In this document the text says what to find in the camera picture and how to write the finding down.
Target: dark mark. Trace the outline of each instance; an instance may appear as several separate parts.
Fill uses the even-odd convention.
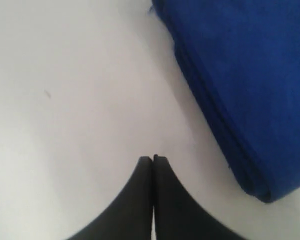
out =
[[[44,90],[44,94],[49,98],[51,99],[51,93],[48,92],[47,90]]]

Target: folded blue cloth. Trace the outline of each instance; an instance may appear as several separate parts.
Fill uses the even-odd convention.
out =
[[[237,181],[273,202],[300,187],[300,0],[153,0]]]

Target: blue fabric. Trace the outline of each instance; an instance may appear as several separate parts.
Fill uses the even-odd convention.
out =
[[[237,181],[273,202],[300,187],[300,0],[153,0]]]

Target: blue towel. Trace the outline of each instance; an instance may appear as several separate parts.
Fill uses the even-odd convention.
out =
[[[300,187],[300,0],[153,0],[243,190]]]

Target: white floor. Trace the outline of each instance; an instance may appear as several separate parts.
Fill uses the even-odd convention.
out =
[[[0,240],[65,239],[139,156],[251,240],[300,240],[300,189],[265,205],[238,186],[150,0],[0,0]]]

